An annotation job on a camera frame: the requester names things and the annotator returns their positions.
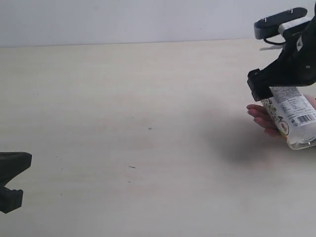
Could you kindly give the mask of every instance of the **black object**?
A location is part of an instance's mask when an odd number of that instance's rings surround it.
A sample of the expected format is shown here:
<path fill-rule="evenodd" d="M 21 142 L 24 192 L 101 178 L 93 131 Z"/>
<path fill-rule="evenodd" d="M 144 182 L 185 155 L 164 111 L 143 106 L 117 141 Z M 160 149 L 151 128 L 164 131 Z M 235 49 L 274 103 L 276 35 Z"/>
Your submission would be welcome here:
<path fill-rule="evenodd" d="M 279 43 L 283 49 L 273 63 L 248 74 L 255 101 L 272 97 L 272 86 L 308 86 L 316 82 L 316 17 L 309 19 L 306 14 L 306 9 L 294 8 L 254 24 L 257 39 L 268 41 L 280 34 L 285 39 Z"/>
<path fill-rule="evenodd" d="M 32 155 L 24 152 L 0 153 L 0 211 L 9 213 L 22 206 L 23 191 L 5 187 L 31 166 Z"/>

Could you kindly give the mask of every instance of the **clear bottle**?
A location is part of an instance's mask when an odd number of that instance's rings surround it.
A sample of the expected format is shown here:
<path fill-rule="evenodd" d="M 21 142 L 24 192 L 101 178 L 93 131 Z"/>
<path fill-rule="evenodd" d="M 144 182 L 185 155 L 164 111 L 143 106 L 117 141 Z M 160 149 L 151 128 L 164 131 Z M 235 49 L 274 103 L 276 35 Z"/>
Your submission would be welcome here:
<path fill-rule="evenodd" d="M 271 87 L 263 106 L 293 150 L 316 146 L 316 110 L 296 87 Z"/>

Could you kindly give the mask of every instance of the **human hand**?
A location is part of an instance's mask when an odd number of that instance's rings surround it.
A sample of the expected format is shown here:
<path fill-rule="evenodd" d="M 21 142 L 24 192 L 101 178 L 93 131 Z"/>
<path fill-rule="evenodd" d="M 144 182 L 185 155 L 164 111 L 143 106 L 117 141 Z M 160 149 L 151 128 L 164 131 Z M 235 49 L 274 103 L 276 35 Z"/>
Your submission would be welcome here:
<path fill-rule="evenodd" d="M 305 95 L 310 104 L 316 108 L 316 100 L 310 95 Z M 250 104 L 247 106 L 248 114 L 254 117 L 256 124 L 264 128 L 264 132 L 271 137 L 282 138 L 277 126 L 272 121 L 265 107 L 261 105 Z"/>

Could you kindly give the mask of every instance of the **table surface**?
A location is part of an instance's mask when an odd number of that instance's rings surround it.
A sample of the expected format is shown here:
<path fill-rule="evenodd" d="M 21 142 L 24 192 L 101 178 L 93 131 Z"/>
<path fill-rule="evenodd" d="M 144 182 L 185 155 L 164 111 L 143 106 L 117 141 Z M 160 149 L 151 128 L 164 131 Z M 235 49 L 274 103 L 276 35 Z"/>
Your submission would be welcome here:
<path fill-rule="evenodd" d="M 316 150 L 246 113 L 264 46 L 1 48 L 0 150 L 33 154 L 1 237 L 314 236 Z"/>

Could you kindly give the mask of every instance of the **barcode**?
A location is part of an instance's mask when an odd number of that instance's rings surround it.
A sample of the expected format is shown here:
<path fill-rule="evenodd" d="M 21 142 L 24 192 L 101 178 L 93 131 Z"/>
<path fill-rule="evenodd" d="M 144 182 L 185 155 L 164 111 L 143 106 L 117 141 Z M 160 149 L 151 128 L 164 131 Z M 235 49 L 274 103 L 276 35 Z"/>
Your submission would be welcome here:
<path fill-rule="evenodd" d="M 307 122 L 312 122 L 312 121 L 315 121 L 315 117 L 312 116 L 312 115 L 304 115 L 304 116 L 300 116 L 300 117 L 297 117 L 298 121 L 300 123 L 307 123 Z"/>

